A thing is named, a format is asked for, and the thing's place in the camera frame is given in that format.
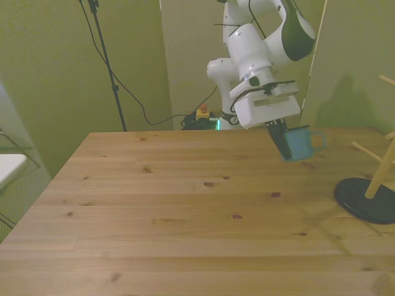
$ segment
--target wooden table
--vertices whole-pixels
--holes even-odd
[[[266,130],[90,134],[0,245],[0,295],[395,295],[395,226],[333,198],[378,167],[351,141],[388,143],[326,133],[299,163]]]

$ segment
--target black round base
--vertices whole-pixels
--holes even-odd
[[[335,198],[347,212],[375,224],[395,223],[395,192],[381,185],[374,199],[365,197],[370,180],[351,178],[341,181]]]

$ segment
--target mug handle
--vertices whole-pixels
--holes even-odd
[[[318,152],[321,151],[323,149],[326,149],[326,136],[322,131],[311,131],[310,132],[311,135],[316,134],[318,136],[320,136],[322,138],[322,146],[319,148],[315,148],[314,151]]]

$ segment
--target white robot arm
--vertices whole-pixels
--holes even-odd
[[[223,42],[230,59],[209,63],[208,76],[222,94],[222,126],[225,129],[267,125],[285,159],[291,158],[283,138],[283,118],[300,113],[295,81],[278,82],[273,68],[308,56],[315,44],[315,33],[293,0],[217,0],[225,3]],[[274,8],[282,23],[262,40],[250,24],[252,11],[259,15]]]

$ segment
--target white chair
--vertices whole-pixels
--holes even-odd
[[[0,190],[23,169],[26,161],[22,154],[0,154]]]

